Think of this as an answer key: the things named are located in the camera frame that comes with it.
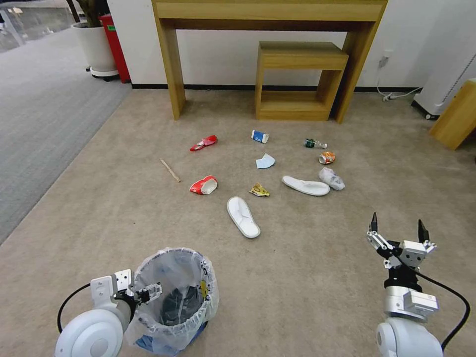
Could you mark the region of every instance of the trash can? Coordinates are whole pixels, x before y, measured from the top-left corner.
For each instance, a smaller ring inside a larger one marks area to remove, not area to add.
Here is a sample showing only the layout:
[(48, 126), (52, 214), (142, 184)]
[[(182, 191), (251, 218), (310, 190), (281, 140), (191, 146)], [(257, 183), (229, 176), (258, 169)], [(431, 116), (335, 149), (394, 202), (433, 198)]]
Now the trash can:
[(215, 272), (210, 260), (192, 249), (165, 248), (135, 272), (135, 289), (153, 283), (161, 284), (161, 296), (137, 308), (125, 337), (153, 354), (176, 356), (217, 312)]
[(122, 83), (130, 82), (129, 70), (125, 63), (124, 54), (122, 53), (113, 18), (111, 14), (107, 14), (100, 16), (99, 19), (102, 21), (106, 36), (108, 37), (109, 47), (111, 47), (111, 52), (113, 53), (114, 61), (116, 62), (116, 67), (119, 71), (120, 81)]

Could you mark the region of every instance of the litter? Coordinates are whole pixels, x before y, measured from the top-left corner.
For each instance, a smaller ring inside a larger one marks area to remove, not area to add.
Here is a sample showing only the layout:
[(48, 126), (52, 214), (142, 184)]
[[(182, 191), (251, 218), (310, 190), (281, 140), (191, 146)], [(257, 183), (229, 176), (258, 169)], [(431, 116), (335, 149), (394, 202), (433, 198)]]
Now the litter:
[(331, 190), (328, 184), (319, 181), (304, 181), (291, 176), (283, 176), (282, 181), (286, 186), (311, 196), (324, 196)]
[(175, 172), (172, 171), (169, 165), (164, 161), (164, 159), (160, 159), (160, 162), (165, 166), (165, 168), (170, 172), (170, 174), (177, 180), (177, 182), (180, 182), (179, 177), (175, 174)]
[(258, 197), (268, 197), (269, 192), (264, 189), (263, 186), (261, 186), (259, 183), (256, 183), (252, 188), (250, 193), (254, 194), (255, 196)]
[(333, 169), (327, 167), (322, 168), (322, 170), (319, 171), (319, 178), (333, 189), (341, 190), (346, 187), (344, 181), (336, 175)]
[(314, 139), (306, 139), (304, 141), (304, 146), (308, 148), (313, 148), (317, 147), (320, 149), (327, 149), (327, 144), (326, 143), (321, 143), (320, 141), (314, 140)]
[(321, 164), (327, 165), (336, 161), (336, 154), (334, 154), (332, 151), (324, 151), (319, 155), (318, 160)]
[(261, 131), (258, 131), (258, 130), (253, 130), (251, 132), (251, 139), (262, 142), (263, 144), (266, 144), (266, 142), (269, 139), (269, 135), (262, 133)]
[(214, 176), (206, 176), (190, 186), (190, 192), (198, 194), (210, 194), (218, 187), (218, 181)]
[(197, 151), (203, 149), (205, 146), (210, 146), (215, 144), (218, 141), (216, 135), (210, 135), (206, 138), (203, 138), (201, 141), (197, 142), (190, 148), (190, 151)]
[(256, 238), (261, 233), (254, 222), (248, 205), (240, 197), (232, 197), (227, 202), (228, 214), (246, 238)]
[(276, 160), (268, 154), (264, 154), (261, 159), (256, 159), (256, 167), (259, 169), (267, 169), (274, 165)]

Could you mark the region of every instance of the red container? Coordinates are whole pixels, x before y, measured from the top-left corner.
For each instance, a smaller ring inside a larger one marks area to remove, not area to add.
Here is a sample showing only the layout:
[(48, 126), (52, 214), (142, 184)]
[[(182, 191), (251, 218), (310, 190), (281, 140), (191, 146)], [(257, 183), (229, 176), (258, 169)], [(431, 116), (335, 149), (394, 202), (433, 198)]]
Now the red container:
[(108, 37), (109, 46), (111, 47), (114, 61), (116, 62), (116, 67), (119, 71), (120, 81), (122, 83), (130, 82), (129, 70), (127, 69), (127, 64), (125, 64), (124, 54), (122, 53), (122, 48), (120, 47), (113, 18), (111, 14), (107, 14), (101, 16), (99, 19), (103, 22), (104, 30), (106, 31), (106, 36)]

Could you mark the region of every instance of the white slipper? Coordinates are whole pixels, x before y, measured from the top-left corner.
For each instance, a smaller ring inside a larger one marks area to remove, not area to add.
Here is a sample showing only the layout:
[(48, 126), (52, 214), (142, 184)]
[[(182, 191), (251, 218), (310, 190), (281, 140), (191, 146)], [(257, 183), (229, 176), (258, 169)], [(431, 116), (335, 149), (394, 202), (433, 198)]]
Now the white slipper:
[(227, 202), (227, 209), (233, 222), (246, 238), (256, 238), (261, 233), (253, 220), (248, 205), (240, 197), (232, 197)]
[(319, 181), (303, 181), (291, 176), (283, 176), (282, 181), (286, 186), (311, 196), (324, 196), (331, 190), (328, 184)]

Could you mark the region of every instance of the floor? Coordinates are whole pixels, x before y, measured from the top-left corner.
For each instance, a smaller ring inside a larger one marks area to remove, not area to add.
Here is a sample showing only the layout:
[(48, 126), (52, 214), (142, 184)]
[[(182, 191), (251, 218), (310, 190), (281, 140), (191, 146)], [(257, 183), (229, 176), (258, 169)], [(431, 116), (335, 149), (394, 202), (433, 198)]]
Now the floor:
[(0, 54), (0, 243), (131, 92), (85, 67), (71, 29)]
[[(167, 91), (134, 90), (0, 246), (0, 351), (50, 357), (63, 299), (90, 279), (135, 268), (159, 248), (186, 246), (213, 262), (220, 290), (217, 316), (181, 356), (378, 356), (374, 338), (386, 272), (366, 242), (372, 213), (393, 240), (416, 239), (423, 219), (438, 244), (422, 272), (476, 301), (476, 143), (450, 151), (428, 135), (409, 101), (383, 103), (355, 94), (346, 121), (260, 121), (252, 92), (189, 91), (183, 116), (172, 120)], [(270, 135), (267, 144), (252, 129)], [(218, 143), (189, 147), (210, 134)], [(332, 168), (346, 188), (311, 197), (281, 183), (283, 175), (317, 179), (319, 151), (336, 152)], [(276, 164), (257, 170), (264, 153)], [(177, 183), (159, 159), (182, 179)], [(209, 196), (188, 191), (206, 175)], [(271, 192), (248, 193), (260, 182)], [(227, 200), (244, 198), (261, 235), (244, 238)], [(452, 295), (427, 328), (442, 341), (463, 314)], [(89, 291), (67, 305), (63, 324), (91, 307)], [(446, 356), (473, 357), (476, 320)], [(149, 356), (124, 346), (121, 357)]]

